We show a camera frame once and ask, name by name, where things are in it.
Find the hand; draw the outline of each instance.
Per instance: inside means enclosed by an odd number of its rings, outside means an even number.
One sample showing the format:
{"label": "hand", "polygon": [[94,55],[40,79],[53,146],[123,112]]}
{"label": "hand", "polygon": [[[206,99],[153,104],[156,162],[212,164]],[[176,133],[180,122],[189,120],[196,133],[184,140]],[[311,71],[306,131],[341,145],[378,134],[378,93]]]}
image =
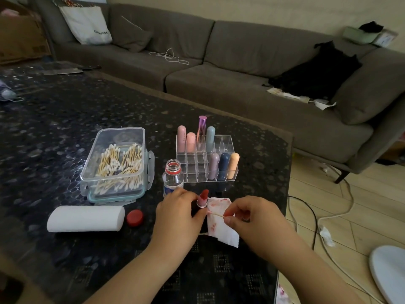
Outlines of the hand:
{"label": "hand", "polygon": [[256,196],[236,199],[224,212],[224,222],[263,259],[276,262],[299,236],[277,205]]}
{"label": "hand", "polygon": [[177,266],[197,240],[207,215],[207,208],[203,208],[194,217],[191,216],[191,203],[197,199],[197,194],[177,188],[167,194],[156,208],[156,221],[149,247]]}

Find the bottle label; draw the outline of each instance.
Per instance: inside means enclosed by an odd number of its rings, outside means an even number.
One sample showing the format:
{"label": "bottle label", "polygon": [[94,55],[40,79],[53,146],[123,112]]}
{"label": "bottle label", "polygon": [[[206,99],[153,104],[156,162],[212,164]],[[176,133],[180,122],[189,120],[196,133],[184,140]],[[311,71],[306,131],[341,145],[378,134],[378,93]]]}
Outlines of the bottle label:
{"label": "bottle label", "polygon": [[163,185],[163,197],[166,197],[167,194],[172,193],[177,188],[184,188],[184,182],[177,186],[168,186],[166,184]]}

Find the tote bag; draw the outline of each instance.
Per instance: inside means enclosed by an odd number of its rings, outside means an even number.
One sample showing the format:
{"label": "tote bag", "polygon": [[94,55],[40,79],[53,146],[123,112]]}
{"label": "tote bag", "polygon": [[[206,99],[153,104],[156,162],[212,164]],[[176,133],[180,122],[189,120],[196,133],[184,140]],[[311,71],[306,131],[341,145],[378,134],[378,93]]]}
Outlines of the tote bag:
{"label": "tote bag", "polygon": [[101,8],[59,7],[69,29],[82,45],[104,45],[113,41]]}

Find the black cable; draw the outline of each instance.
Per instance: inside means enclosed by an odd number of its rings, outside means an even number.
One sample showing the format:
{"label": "black cable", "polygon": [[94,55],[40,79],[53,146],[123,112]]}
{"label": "black cable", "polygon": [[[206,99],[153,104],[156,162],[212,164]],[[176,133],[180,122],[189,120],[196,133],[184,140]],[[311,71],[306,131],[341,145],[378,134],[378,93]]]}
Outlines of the black cable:
{"label": "black cable", "polygon": [[316,234],[317,234],[317,232],[318,232],[318,220],[316,219],[316,214],[315,214],[315,212],[313,212],[311,206],[310,206],[306,201],[303,201],[302,199],[300,199],[300,198],[298,198],[298,197],[295,197],[295,196],[291,196],[291,195],[288,195],[288,197],[289,197],[289,198],[292,197],[292,198],[298,199],[299,201],[301,201],[301,202],[303,202],[304,204],[306,204],[306,205],[308,206],[308,208],[311,209],[311,211],[312,211],[313,217],[315,218],[315,233],[314,233],[314,235],[313,235],[313,241],[312,241],[312,250],[314,250],[314,249],[315,249]]}

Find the cotton pad roll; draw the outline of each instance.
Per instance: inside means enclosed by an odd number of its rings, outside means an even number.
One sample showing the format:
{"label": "cotton pad roll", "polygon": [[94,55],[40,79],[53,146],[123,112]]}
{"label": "cotton pad roll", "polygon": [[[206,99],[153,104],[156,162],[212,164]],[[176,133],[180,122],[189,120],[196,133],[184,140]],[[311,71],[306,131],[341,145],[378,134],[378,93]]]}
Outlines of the cotton pad roll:
{"label": "cotton pad roll", "polygon": [[51,233],[119,231],[125,218],[122,206],[59,206],[48,219]]}

